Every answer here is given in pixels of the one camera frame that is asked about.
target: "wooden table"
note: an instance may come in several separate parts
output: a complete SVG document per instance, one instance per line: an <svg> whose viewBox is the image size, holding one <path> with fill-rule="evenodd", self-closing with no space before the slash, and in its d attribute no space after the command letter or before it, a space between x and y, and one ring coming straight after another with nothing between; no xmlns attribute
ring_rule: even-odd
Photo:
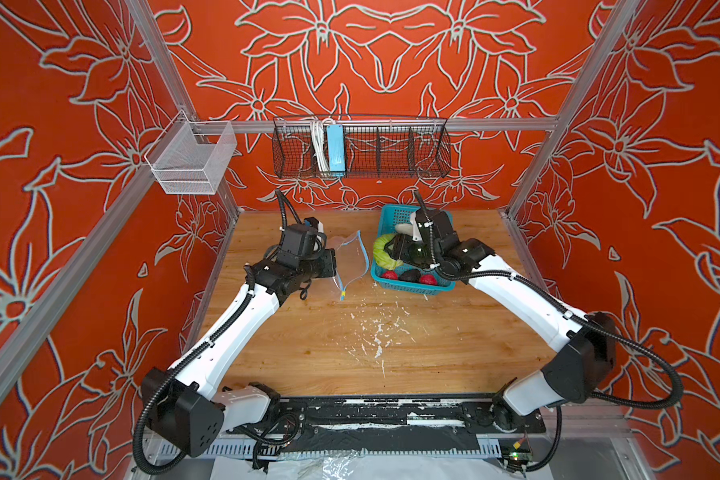
<svg viewBox="0 0 720 480"><path fill-rule="evenodd" d="M462 240L475 237L522 272L495 210L455 210ZM368 254L379 212L300 212L327 235L360 229ZM242 265L279 241L279 213L245 212L212 294L201 334L228 307L244 280ZM223 385L261 382L283 395L495 392L537 370L552 350L495 300L463 283L437 296L381 288L368 273L338 296L294 294L251 338Z"/></svg>

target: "red wall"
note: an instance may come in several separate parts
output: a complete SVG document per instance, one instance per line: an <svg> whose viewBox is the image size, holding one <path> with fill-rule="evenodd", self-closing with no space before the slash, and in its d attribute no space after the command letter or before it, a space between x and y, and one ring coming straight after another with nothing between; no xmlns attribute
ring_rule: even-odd
<svg viewBox="0 0 720 480"><path fill-rule="evenodd" d="M202 118L269 120L347 111L554 116L614 2L150 4ZM377 182L279 180L268 136L246 134L227 180L238 204L257 210L276 208L276 187L314 208L410 201L412 186L431 204L498 207L509 202L543 138L527 131L456 134L448 177Z"/></svg>
<svg viewBox="0 0 720 480"><path fill-rule="evenodd" d="M519 223L567 302L683 375L681 404L627 414L657 477L720 478L720 2L641 5ZM655 365L619 360L607 391L666 395Z"/></svg>
<svg viewBox="0 0 720 480"><path fill-rule="evenodd" d="M176 113L125 5L0 2L0 346ZM0 407L0 478L121 477L228 216L154 185Z"/></svg>

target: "aluminum frame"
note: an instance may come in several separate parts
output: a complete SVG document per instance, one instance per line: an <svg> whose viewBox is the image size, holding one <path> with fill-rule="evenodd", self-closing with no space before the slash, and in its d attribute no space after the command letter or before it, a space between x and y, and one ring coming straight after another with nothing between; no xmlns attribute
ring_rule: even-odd
<svg viewBox="0 0 720 480"><path fill-rule="evenodd" d="M614 11L608 16L608 21L603 27L602 32L600 32L597 40L595 40L595 43L592 45L592 52L586 57L584 66L581 68L576 80L574 80L574 85L570 88L565 102L563 102L563 106L557 115L556 128L547 135L539 152L530 161L530 165L525 171L523 181L509 201L507 207L509 216L513 218L518 216L518 212L523 206L525 199L528 198L531 188L541 175L542 169L550 160L558 143L563 139L570 123L574 120L576 112L586 97L586 92L590 90L595 78L605 65L608 55L616 45L616 40L618 40L619 35L624 32L626 24L634 15L639 3L640 0L621 0L616 4Z"/></svg>
<svg viewBox="0 0 720 480"><path fill-rule="evenodd" d="M465 131L552 131L559 124L557 118L449 118L436 119L445 123L449 132ZM275 131L276 120L230 120L237 134L271 134ZM433 119L386 119L386 120L341 120L343 125L393 125L409 126L413 124L432 124ZM218 135L222 132L226 121L211 120L196 123L196 133ZM309 120L288 120L289 125L309 124Z"/></svg>
<svg viewBox="0 0 720 480"><path fill-rule="evenodd" d="M136 170L133 179L0 348L0 405L154 183L148 166Z"/></svg>
<svg viewBox="0 0 720 480"><path fill-rule="evenodd" d="M197 111L192 103L190 92L186 90L179 70L173 63L168 45L163 41L163 34L157 26L157 20L155 20L149 3L146 0L125 0L125 4L136 28L141 33L146 49L152 55L152 60L163 78L163 83L168 89L176 109L184 110L190 120L197 120Z"/></svg>

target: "white robot arm segment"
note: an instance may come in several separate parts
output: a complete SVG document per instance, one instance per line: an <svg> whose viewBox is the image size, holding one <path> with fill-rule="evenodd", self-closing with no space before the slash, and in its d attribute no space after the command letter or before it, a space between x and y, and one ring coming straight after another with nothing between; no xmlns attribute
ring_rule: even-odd
<svg viewBox="0 0 720 480"><path fill-rule="evenodd" d="M212 343L210 348L185 366L176 376L176 380L184 385L190 385L192 382L198 383L197 393L211 400L232 362L251 339L253 333L280 307L277 295L267 293L266 290L266 287L257 284L253 290L253 298L240 317L221 334L218 340ZM248 285L241 286L234 301L198 341L198 344L210 341L211 335L232 316L248 294ZM191 350L176 360L171 368L181 363L190 353Z"/></svg>
<svg viewBox="0 0 720 480"><path fill-rule="evenodd" d="M489 255L480 261L480 267L473 269L473 272L482 270L506 270L518 274L499 255ZM506 306L510 312L517 315L520 320L526 322L534 329L539 336L547 342L547 345L556 352L559 352L567 343L567 333L578 332L581 325L568 320L560 314L546 300L526 285L523 285L511 277L506 276L479 276L469 280L469 284L480 292L487 293L499 303ZM568 307L573 314L584 318L582 310L574 308L561 302Z"/></svg>

